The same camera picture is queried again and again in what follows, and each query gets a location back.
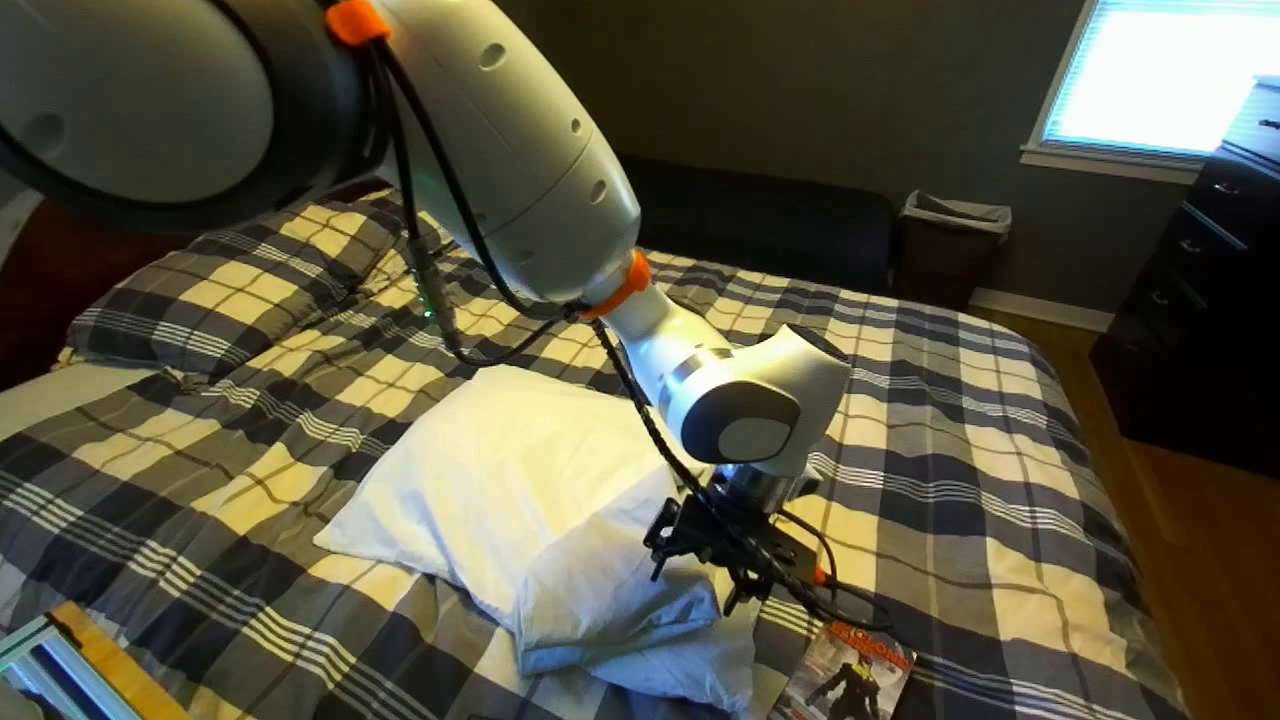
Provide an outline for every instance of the checkered blanket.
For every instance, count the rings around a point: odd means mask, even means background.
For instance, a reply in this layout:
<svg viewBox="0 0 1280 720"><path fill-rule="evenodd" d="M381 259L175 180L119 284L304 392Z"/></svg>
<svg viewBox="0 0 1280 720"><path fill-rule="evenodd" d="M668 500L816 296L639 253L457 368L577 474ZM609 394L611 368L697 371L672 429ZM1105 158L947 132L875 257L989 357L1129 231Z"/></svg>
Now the checkered blanket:
<svg viewBox="0 0 1280 720"><path fill-rule="evenodd" d="M846 350L846 392L797 502L839 581L921 664L901 717L1180 717L1137 565L1055 371L1020 336L921 303L651 257L727 339L803 324ZM479 347L530 324L448 259ZM141 380L0 445L0 629L74 600L194 717L712 717L584 675L518 679L511 635L463 590L313 534L439 394L463 384L408 311L394 253L324 318L208 388ZM621 392L571 324L514 365ZM754 625L754 702L816 625Z"/></svg>

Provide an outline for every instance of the robotic arm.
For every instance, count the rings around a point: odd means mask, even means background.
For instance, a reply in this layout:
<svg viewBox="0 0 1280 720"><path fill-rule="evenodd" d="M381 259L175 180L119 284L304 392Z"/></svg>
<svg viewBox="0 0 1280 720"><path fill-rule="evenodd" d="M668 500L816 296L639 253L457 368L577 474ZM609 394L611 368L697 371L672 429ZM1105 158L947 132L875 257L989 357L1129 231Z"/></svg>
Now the robotic arm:
<svg viewBox="0 0 1280 720"><path fill-rule="evenodd" d="M421 128L401 152L386 116ZM487 0L0 0L0 162L164 231L370 172L413 185L518 299L593 307L668 437L714 469L651 524L654 561L697 552L746 597L811 567L767 519L803 487L846 368L793 327L730 347L642 281L621 158Z"/></svg>

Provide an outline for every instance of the black dresser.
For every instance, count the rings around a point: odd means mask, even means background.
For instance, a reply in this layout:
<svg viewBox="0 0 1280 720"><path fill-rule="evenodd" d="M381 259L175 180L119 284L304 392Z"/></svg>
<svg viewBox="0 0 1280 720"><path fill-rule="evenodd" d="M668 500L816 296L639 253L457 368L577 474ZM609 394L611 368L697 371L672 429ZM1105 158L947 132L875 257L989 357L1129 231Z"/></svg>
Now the black dresser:
<svg viewBox="0 0 1280 720"><path fill-rule="evenodd" d="M1280 80L1198 166L1090 365L1125 437L1280 474Z"/></svg>

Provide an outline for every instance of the headboard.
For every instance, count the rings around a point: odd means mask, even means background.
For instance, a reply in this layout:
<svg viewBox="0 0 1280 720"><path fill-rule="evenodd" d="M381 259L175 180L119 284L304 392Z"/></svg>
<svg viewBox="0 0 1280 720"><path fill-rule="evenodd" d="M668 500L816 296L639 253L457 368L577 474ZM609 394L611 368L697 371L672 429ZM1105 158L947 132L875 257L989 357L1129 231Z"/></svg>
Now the headboard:
<svg viewBox="0 0 1280 720"><path fill-rule="evenodd" d="M70 316L175 241L108 228L45 199L0 265L0 388L47 371Z"/></svg>

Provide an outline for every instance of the dark wall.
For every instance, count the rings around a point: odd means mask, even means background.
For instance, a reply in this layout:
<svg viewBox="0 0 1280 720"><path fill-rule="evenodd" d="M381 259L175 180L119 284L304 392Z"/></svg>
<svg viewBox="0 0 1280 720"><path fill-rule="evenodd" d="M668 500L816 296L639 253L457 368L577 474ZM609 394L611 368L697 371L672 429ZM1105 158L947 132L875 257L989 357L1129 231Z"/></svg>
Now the dark wall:
<svg viewBox="0 0 1280 720"><path fill-rule="evenodd" d="M1115 307L1183 188L1025 166L1080 0L511 0L621 152L1011 202L993 286Z"/></svg>

